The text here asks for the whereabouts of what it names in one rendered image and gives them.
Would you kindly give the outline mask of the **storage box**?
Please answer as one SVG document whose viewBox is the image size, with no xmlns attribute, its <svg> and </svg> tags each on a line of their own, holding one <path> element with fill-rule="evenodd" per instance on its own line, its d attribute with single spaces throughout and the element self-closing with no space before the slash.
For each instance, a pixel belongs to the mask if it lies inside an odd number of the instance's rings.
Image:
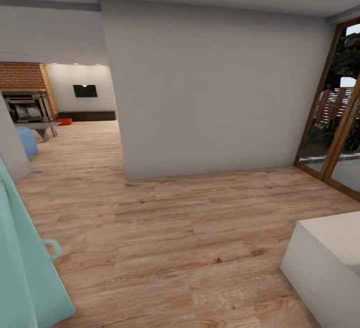
<svg viewBox="0 0 360 328">
<path fill-rule="evenodd" d="M 61 118 L 57 122 L 58 123 L 60 122 L 59 126 L 66 126 L 73 124 L 72 118 Z"/>
</svg>

